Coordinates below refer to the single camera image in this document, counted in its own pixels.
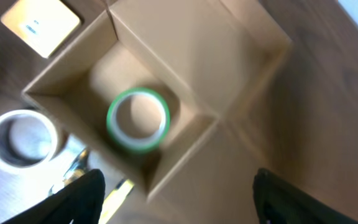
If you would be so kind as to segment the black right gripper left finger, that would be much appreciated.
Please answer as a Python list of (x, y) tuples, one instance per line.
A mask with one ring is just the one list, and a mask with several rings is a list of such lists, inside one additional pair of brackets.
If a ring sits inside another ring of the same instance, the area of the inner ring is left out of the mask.
[(5, 223), (98, 223), (105, 188), (103, 173), (93, 169)]

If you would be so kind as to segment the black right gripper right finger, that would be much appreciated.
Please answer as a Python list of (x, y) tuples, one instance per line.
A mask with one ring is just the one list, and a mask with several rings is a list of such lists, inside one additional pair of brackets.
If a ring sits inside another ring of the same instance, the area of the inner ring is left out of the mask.
[(260, 223), (356, 223), (265, 168), (257, 171), (252, 190)]

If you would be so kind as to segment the yellow highlighter pen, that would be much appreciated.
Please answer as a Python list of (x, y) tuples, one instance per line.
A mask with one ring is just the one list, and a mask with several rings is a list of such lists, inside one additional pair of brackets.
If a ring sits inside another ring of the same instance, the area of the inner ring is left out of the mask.
[(124, 203), (127, 196), (132, 192), (134, 183), (129, 179), (122, 179), (105, 198), (99, 218), (99, 224), (107, 224), (119, 207)]

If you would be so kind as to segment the white tape roll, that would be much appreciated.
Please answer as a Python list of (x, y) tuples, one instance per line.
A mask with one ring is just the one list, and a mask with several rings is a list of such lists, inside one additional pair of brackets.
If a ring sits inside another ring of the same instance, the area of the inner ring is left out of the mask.
[(62, 150), (64, 130), (37, 110), (13, 110), (0, 115), (0, 169), (28, 174), (48, 166)]

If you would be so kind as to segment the green tape roll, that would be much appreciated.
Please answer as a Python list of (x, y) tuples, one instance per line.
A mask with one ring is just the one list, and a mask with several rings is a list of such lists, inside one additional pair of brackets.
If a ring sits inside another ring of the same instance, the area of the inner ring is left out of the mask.
[(156, 149), (170, 129), (167, 102), (156, 91), (131, 88), (111, 103), (106, 129), (127, 152), (145, 154)]

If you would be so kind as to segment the brown cardboard box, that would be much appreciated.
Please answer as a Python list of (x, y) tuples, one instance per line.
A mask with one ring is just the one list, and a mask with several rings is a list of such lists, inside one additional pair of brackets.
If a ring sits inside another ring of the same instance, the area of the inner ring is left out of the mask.
[(290, 44), (257, 1), (115, 1), (23, 96), (152, 199)]

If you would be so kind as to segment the yellow sticky note pad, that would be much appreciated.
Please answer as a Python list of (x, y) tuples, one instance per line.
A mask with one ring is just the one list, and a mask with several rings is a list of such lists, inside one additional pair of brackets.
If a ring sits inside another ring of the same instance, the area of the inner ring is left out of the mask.
[(43, 58), (81, 25), (79, 16), (60, 0), (18, 0), (1, 22)]

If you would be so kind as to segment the black yellow correction tape dispenser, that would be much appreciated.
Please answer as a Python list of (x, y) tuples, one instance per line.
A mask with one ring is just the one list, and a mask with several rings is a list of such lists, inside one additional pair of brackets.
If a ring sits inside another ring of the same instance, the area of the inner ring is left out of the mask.
[(85, 175), (89, 170), (88, 159), (90, 156), (90, 150), (86, 147), (84, 148), (71, 163), (68, 170), (64, 173), (63, 177), (58, 179), (48, 191), (48, 196), (56, 194), (61, 189), (65, 188), (67, 185), (73, 181), (79, 179), (81, 176)]

